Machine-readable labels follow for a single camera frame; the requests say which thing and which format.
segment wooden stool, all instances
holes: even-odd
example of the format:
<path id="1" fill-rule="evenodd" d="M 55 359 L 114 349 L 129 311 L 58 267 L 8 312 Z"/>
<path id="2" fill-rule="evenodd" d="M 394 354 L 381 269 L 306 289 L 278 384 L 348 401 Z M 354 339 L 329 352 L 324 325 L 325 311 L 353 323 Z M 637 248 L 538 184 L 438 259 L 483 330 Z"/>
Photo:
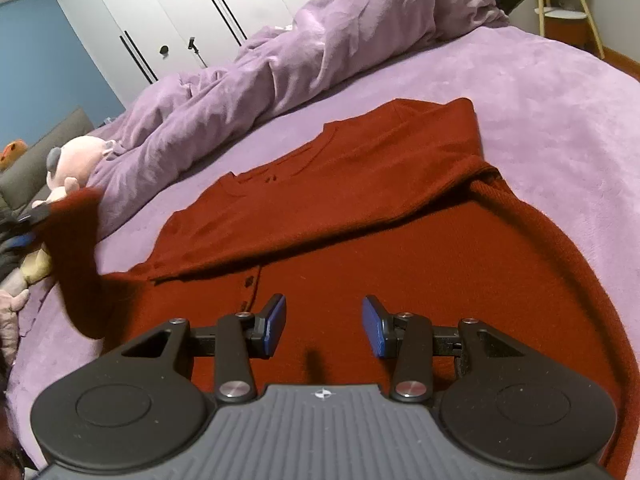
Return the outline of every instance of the wooden stool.
<path id="1" fill-rule="evenodd" d="M 584 22 L 584 20 L 586 20 L 586 23 L 589 25 L 591 33 L 593 34 L 593 38 L 595 39 L 596 47 L 598 49 L 598 56 L 600 57 L 600 59 L 604 59 L 604 49 L 602 47 L 602 41 L 600 40 L 598 28 L 593 21 L 593 16 L 591 15 L 591 11 L 589 10 L 587 1 L 580 0 L 580 4 L 584 12 L 574 14 L 573 17 L 570 18 L 566 13 L 572 11 L 552 8 L 551 0 L 538 0 L 538 8 L 536 9 L 536 12 L 539 16 L 540 36 L 546 36 L 545 25 L 548 24 L 553 29 L 554 34 L 559 34 L 560 36 L 568 36 L 572 41 L 578 41 L 578 44 L 584 45 L 589 41 L 589 35 L 588 31 L 582 31 L 584 24 L 581 25 L 580 22 Z M 575 22 L 568 23 L 568 20 L 575 20 Z M 553 39 L 563 41 L 564 43 L 574 44 L 572 43 L 572 41 L 565 41 L 558 37 Z"/>

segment pink plush toy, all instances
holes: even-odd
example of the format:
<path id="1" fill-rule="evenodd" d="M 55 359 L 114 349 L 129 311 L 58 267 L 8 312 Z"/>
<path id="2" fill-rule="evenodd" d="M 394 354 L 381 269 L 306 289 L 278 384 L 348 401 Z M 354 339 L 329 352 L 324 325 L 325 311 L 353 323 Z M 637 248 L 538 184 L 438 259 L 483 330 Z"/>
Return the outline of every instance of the pink plush toy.
<path id="1" fill-rule="evenodd" d="M 35 200 L 32 206 L 55 202 L 86 186 L 98 162 L 111 155 L 115 146 L 115 140 L 85 135 L 71 139 L 62 148 L 52 148 L 47 155 L 47 185 L 51 193 L 46 200 Z"/>

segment stuffed animal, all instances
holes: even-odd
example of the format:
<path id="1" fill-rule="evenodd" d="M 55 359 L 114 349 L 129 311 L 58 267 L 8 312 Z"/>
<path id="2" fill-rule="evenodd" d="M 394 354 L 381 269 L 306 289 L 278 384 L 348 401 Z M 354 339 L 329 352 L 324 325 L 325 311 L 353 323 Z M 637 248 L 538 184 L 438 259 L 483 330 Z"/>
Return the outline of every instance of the stuffed animal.
<path id="1" fill-rule="evenodd" d="M 44 201 L 34 201 L 32 207 L 55 202 L 86 186 L 98 162 L 111 155 L 115 147 L 115 140 L 85 135 L 71 139 L 62 148 L 52 148 L 47 155 L 47 185 L 51 193 Z"/>
<path id="2" fill-rule="evenodd" d="M 29 299 L 29 291 L 23 290 L 13 297 L 5 290 L 0 290 L 0 340 L 2 341 L 2 355 L 6 365 L 14 364 L 18 351 L 18 311 L 24 307 Z"/>
<path id="3" fill-rule="evenodd" d="M 0 155 L 0 171 L 7 170 L 29 149 L 22 139 L 9 142 Z"/>

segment crumpled duvet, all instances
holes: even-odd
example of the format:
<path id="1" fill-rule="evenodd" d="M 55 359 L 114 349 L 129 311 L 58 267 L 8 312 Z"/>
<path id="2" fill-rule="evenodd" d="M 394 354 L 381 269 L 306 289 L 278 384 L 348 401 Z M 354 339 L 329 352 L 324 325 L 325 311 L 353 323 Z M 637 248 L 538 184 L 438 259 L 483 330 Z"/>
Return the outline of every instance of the crumpled duvet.
<path id="1" fill-rule="evenodd" d="M 88 185 L 104 191 L 101 234 L 220 144 L 412 48 L 508 22 L 494 0 L 311 0 L 291 30 L 265 28 L 227 68 L 162 79 L 94 135 L 123 151 Z"/>

